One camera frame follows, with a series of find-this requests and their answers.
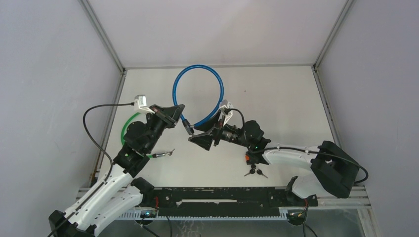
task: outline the blue loop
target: blue loop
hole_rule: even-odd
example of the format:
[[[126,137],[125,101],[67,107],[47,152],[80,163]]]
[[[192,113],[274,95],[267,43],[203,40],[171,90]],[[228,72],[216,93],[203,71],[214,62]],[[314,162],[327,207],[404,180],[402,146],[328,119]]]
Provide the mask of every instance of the blue loop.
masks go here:
[[[224,85],[222,83],[221,77],[220,75],[212,68],[206,66],[206,65],[201,65],[201,64],[196,64],[196,65],[191,65],[185,69],[183,69],[179,75],[177,75],[176,80],[174,80],[173,83],[173,90],[172,90],[172,98],[173,98],[173,103],[174,105],[177,105],[177,100],[176,100],[176,88],[177,88],[177,84],[179,83],[180,78],[183,76],[183,74],[185,74],[187,71],[191,70],[191,69],[195,69],[195,68],[202,68],[202,69],[206,69],[208,71],[210,71],[212,74],[214,74],[214,76],[217,78],[218,83],[220,84],[220,98],[218,99],[218,103],[216,104],[215,108],[211,111],[211,113],[206,116],[203,120],[197,122],[196,124],[194,124],[194,127],[200,126],[202,124],[204,124],[206,121],[208,121],[212,116],[215,115],[215,113],[217,113],[218,111],[218,107],[219,104],[221,103],[221,101],[223,100],[224,97]],[[180,119],[182,121],[185,121],[185,117],[183,115],[180,116]]]

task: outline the blue cable lock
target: blue cable lock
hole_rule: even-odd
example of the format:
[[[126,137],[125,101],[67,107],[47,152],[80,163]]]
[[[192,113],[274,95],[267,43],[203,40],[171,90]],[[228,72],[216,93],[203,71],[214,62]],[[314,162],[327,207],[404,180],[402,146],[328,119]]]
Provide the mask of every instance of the blue cable lock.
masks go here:
[[[180,119],[182,120],[183,126],[185,127],[186,131],[189,133],[189,135],[192,135],[194,133],[194,130],[192,127],[197,127],[200,126],[202,124],[204,124],[206,121],[208,121],[212,116],[215,115],[215,113],[217,113],[218,111],[218,106],[221,103],[221,101],[223,100],[224,97],[224,85],[222,83],[221,77],[220,75],[211,67],[208,67],[206,65],[201,65],[201,64],[196,64],[196,65],[191,65],[189,67],[186,67],[185,69],[183,69],[179,75],[177,75],[176,79],[174,80],[173,83],[173,90],[172,90],[172,98],[173,98],[173,104],[177,105],[177,99],[176,99],[176,88],[177,88],[177,84],[179,83],[180,78],[183,76],[183,74],[185,74],[187,71],[191,70],[191,69],[195,69],[195,68],[201,68],[201,69],[205,69],[210,71],[212,74],[214,74],[214,76],[217,78],[218,83],[220,84],[220,98],[218,99],[218,102],[215,106],[215,108],[211,111],[211,113],[209,115],[207,115],[204,119],[202,119],[201,121],[197,122],[196,124],[194,124],[193,126],[191,126],[188,122],[187,119],[185,119],[185,117],[183,115],[180,116]]]

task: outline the silver key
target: silver key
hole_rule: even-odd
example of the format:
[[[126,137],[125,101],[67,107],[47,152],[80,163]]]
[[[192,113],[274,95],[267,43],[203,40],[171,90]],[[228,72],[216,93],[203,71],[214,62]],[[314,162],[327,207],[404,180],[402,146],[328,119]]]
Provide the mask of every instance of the silver key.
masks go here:
[[[255,173],[255,170],[254,170],[254,169],[251,169],[251,170],[249,171],[249,173],[245,174],[245,176],[247,176],[247,175],[249,175],[249,174],[254,174],[254,173]]]
[[[256,171],[256,173],[257,173],[257,174],[259,174],[259,175],[262,175],[262,176],[263,176],[263,177],[265,177],[265,178],[268,178],[268,176],[264,175],[264,174],[263,174],[263,172],[262,172],[262,170],[260,170],[260,169],[258,169],[258,170]]]

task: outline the gray floor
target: gray floor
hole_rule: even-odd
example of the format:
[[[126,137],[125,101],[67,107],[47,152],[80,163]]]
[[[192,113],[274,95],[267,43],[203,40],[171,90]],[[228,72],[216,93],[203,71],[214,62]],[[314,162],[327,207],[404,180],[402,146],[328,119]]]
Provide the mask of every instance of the gray floor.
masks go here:
[[[309,210],[307,224],[319,237],[363,237],[356,210]],[[302,226],[286,221],[172,221],[173,237],[302,237]],[[160,237],[169,237],[167,221],[148,227]],[[307,232],[307,237],[314,235]],[[134,220],[114,221],[99,237],[152,237]]]

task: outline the green cable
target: green cable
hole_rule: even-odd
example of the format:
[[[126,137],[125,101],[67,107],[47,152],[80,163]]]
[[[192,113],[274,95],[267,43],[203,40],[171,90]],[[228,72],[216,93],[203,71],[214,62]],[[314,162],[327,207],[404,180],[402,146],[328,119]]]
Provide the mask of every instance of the green cable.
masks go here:
[[[140,115],[140,113],[135,113],[133,116],[131,116],[126,122],[125,122],[125,124],[124,124],[124,126],[122,127],[122,131],[121,131],[121,143],[122,143],[122,145],[124,145],[125,144],[125,141],[124,141],[124,135],[125,135],[125,132],[126,132],[126,128],[128,127],[128,125],[134,120],[134,118],[135,117],[137,117],[138,115]]]

